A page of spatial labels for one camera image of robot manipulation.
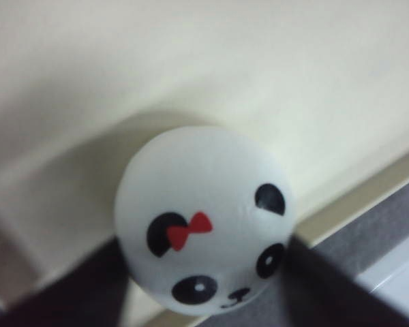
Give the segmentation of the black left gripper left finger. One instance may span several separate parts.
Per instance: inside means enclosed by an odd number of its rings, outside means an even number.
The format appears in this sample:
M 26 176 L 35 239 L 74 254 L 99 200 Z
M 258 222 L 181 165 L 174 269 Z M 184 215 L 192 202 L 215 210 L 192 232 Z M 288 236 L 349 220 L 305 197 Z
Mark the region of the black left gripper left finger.
M 0 314 L 0 326 L 118 326 L 129 273 L 112 238 L 55 283 Z

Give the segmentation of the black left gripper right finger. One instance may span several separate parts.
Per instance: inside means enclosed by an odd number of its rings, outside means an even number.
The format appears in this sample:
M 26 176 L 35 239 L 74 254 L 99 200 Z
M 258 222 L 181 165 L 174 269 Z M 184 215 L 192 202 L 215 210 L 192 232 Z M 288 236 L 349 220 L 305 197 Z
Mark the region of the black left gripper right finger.
M 293 236 L 282 268 L 291 326 L 409 326 L 409 317 L 370 294 Z

